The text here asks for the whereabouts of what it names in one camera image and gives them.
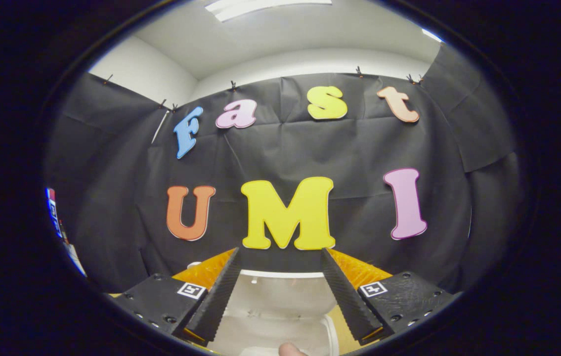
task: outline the white container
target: white container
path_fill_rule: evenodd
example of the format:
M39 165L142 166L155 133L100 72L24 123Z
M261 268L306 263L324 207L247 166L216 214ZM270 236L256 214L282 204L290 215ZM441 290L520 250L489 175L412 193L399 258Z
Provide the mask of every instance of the white container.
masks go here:
M309 356L338 356L337 303L322 273L242 270L208 349L226 356L278 356L292 342Z

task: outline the ceiling light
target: ceiling light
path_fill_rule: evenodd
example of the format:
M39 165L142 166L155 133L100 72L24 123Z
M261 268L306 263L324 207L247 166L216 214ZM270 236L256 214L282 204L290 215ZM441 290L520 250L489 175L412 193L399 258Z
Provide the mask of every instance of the ceiling light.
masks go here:
M206 6L219 21L224 22L242 14L266 9L268 7L296 5L296 4L326 4L331 5L332 0L219 0Z
M421 31L423 31L423 34L425 34L425 36L428 36L429 38L432 38L438 42L443 42L443 40L441 40L440 38L438 38L438 36L436 36L435 34L431 33L428 30L425 29L421 29Z

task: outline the black backdrop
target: black backdrop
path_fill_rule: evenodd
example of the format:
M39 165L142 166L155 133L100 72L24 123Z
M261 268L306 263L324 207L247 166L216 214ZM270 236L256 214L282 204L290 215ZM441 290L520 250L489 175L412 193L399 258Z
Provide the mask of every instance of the black backdrop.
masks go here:
M524 248L508 273L472 291L466 313L392 348L405 355L561 355L561 2L533 8L523 0L391 3L450 43L466 37L520 96L516 120L541 169L544 194ZM46 126L37 112L54 84L92 43L146 7L143 0L2 2L0 4L0 355L145 355L191 352L131 322L94 297L57 258L41 215ZM521 230L528 234L529 229ZM382 354L377 350L372 354Z
M529 185L509 114L484 74L445 45L422 86L375 75L299 75L224 90L175 113L103 81L85 74L71 92L50 138L47 169L69 240L103 291L119 293L151 273L174 274L241 246L247 198L240 187L251 180L269 180L288 205L301 180L331 178L336 250L390 273L412 270L452 292L471 286L498 261L522 218ZM342 90L345 117L310 117L306 92L315 86ZM418 122L394 117L377 96L387 86L409 96ZM255 124L217 128L216 117L239 99L258 103ZM196 145L178 159L173 129L197 106L204 111ZM420 172L421 214L429 228L394 240L394 199L382 176L404 167ZM197 241L177 239L167 228L172 185L217 189L206 234ZM192 194L185 198L187 225L195 203ZM272 243L242 255L246 269L319 270L319 252L292 245Z

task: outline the orange component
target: orange component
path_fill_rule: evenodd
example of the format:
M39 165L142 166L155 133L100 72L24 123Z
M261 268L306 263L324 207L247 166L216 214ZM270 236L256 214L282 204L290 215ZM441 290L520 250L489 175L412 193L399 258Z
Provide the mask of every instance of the orange component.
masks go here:
M373 265L369 265L366 262L355 259L355 257L348 256L339 251L331 250L330 248L327 250L355 289L359 288L359 286L363 286L364 284L392 277L390 273L380 270Z
M210 289L234 250L231 249L217 256L210 257L196 266L177 273L173 278Z

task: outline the white wall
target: white wall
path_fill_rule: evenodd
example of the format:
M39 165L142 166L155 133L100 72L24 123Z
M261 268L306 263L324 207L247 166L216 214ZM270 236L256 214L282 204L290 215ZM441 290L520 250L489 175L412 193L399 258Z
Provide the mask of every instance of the white wall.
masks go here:
M188 102L197 79L155 47L131 36L110 50L89 73L128 88L165 106Z
M217 72L199 81L190 101L237 86L289 75L312 73L355 73L359 65L364 74L405 79L408 74L418 80L430 63L398 54L363 49L307 49L247 61Z

